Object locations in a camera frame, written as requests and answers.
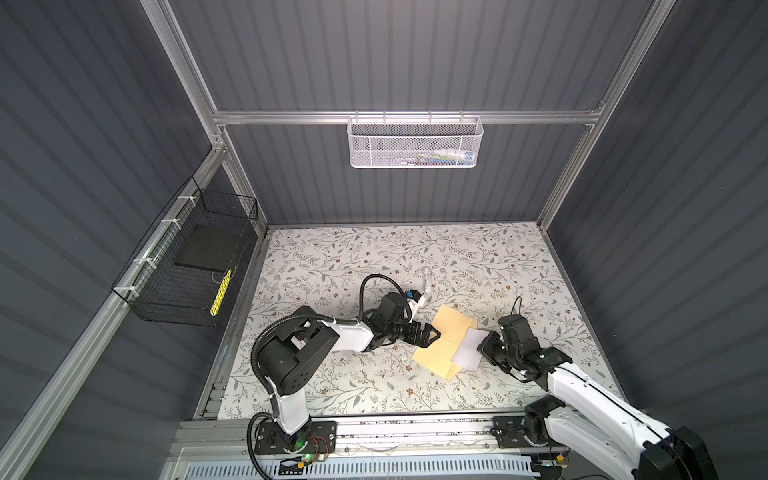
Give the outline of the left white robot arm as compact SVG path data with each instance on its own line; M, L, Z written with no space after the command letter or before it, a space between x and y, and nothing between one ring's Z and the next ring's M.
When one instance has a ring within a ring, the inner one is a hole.
M311 417L304 387L329 354L370 353L398 341L427 348L440 339L436 327L414 320L421 302L413 290L390 292L377 308L354 320L302 306L267 327L252 346L250 364L266 389L278 431L289 438L308 433Z

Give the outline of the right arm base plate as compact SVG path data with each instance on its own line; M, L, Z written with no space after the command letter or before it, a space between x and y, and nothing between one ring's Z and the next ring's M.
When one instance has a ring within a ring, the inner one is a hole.
M528 433L524 415L493 416L490 434L502 449L525 447L564 449L562 444L549 439L544 434Z

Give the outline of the tan paper envelope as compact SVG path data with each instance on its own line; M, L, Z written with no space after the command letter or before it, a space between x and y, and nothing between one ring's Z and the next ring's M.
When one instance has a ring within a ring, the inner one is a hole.
M412 360L437 376L452 380L461 370L459 365L453 363L453 357L468 330L476 329L478 322L448 305L442 305L431 325L439 331L440 338L427 348L418 348Z

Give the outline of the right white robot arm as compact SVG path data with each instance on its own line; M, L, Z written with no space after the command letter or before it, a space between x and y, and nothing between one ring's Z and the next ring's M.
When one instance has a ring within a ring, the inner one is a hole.
M498 324L478 352L545 393L520 419L494 418L491 433L500 447L511 447L514 438L532 447L563 446L611 479L717 478L704 440L691 429L673 429L605 389L563 351L542 346L524 316L511 313Z

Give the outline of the white paper letter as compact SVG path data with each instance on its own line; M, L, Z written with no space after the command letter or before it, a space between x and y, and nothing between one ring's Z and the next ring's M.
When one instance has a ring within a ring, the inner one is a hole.
M462 369L476 370L483 359L480 345L489 334L490 331L487 330L469 328L452 358L452 363Z

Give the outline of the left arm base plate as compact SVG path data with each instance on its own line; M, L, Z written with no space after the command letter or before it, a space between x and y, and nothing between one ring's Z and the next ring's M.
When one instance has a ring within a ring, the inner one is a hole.
M334 421L310 420L293 434L285 433L272 421L254 428L254 451L259 455L326 454L336 448L338 424Z

